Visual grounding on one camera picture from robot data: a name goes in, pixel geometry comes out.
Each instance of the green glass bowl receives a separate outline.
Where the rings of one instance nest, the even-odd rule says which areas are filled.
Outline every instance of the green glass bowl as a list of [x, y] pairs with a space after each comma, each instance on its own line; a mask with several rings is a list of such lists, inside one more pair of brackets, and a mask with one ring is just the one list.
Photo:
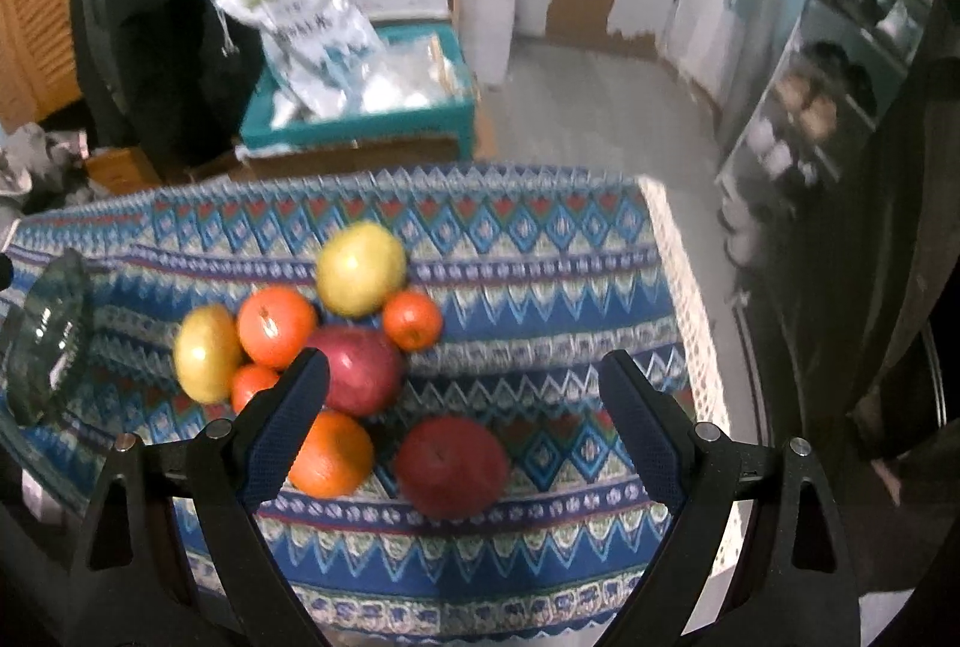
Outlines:
[[47, 265], [23, 303], [7, 354], [7, 406], [18, 425], [36, 425], [66, 406], [93, 338], [90, 278], [73, 249]]

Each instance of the floor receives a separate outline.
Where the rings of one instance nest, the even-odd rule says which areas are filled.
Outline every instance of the floor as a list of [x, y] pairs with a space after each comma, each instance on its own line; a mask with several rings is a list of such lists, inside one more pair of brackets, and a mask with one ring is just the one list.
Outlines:
[[517, 41], [504, 85], [484, 103], [503, 159], [644, 174], [670, 207], [713, 329], [738, 441], [757, 441], [754, 401], [730, 300], [734, 269], [723, 249], [713, 183], [718, 150], [704, 103], [660, 65]]

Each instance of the yellow apple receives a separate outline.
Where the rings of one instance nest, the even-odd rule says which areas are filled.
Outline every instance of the yellow apple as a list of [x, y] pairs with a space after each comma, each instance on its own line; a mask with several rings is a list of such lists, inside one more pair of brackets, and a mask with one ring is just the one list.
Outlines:
[[197, 403], [227, 400], [243, 363], [233, 317], [223, 306], [200, 306], [184, 318], [174, 341], [176, 380]]
[[373, 313], [406, 279], [403, 244], [374, 221], [339, 231], [317, 256], [317, 292], [337, 316], [355, 319]]

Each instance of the metal bolt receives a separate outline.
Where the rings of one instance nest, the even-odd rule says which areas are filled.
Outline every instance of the metal bolt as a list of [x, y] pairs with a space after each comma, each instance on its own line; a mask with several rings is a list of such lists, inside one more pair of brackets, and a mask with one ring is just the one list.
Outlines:
[[813, 447], [810, 446], [810, 442], [806, 439], [790, 439], [790, 448], [802, 458], [805, 458], [813, 451]]
[[224, 420], [221, 417], [219, 420], [213, 420], [210, 425], [203, 428], [203, 432], [207, 434], [210, 439], [225, 439], [230, 435], [230, 431], [233, 430], [233, 423], [230, 420]]
[[118, 452], [128, 452], [133, 449], [134, 444], [140, 441], [140, 436], [136, 433], [121, 433], [113, 443], [113, 448]]
[[712, 422], [698, 422], [697, 427], [694, 428], [697, 432], [697, 436], [704, 441], [717, 441], [720, 438], [720, 428], [714, 425]]

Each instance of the red apple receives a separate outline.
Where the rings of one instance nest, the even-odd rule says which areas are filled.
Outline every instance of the red apple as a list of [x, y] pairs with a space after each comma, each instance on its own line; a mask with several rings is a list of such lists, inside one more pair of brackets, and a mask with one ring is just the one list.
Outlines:
[[510, 460], [483, 425], [435, 417], [410, 431], [394, 460], [404, 497], [433, 519], [467, 519], [493, 506], [510, 476]]
[[325, 407], [352, 417], [379, 414], [392, 405], [403, 384], [400, 350], [379, 330], [330, 325], [306, 340], [330, 363]]

